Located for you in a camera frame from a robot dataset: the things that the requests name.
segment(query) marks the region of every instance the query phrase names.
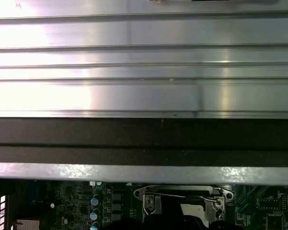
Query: integrated circuit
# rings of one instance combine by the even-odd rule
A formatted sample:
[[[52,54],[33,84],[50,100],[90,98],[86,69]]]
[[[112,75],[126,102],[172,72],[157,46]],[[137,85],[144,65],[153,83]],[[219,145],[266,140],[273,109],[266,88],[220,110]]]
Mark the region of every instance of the integrated circuit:
[[[261,210],[277,210],[279,209],[278,199],[260,199],[259,209]]]
[[[112,204],[112,207],[111,207],[111,210],[112,212],[120,212],[122,209],[122,206],[121,204]]]
[[[111,220],[112,221],[118,221],[120,219],[121,219],[121,214],[119,214],[119,213],[112,213],[111,214]]]
[[[122,195],[120,193],[112,193],[112,201],[120,202]]]
[[[65,187],[65,194],[66,195],[72,195],[72,187],[71,186]]]
[[[266,222],[267,230],[282,230],[283,216],[282,215],[268,215]]]
[[[85,214],[88,213],[88,208],[86,206],[81,206],[80,207],[80,212],[85,215]]]

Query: motherboard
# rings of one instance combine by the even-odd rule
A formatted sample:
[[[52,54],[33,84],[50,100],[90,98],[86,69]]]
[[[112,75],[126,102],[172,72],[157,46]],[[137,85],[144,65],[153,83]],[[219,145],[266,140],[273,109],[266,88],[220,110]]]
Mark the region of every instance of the motherboard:
[[[57,182],[48,192],[58,200],[51,230],[98,230],[126,218],[143,220],[143,201],[138,189],[146,184]],[[288,187],[215,185],[230,191],[224,220],[246,230],[288,230]],[[194,206],[204,225],[205,208]]]

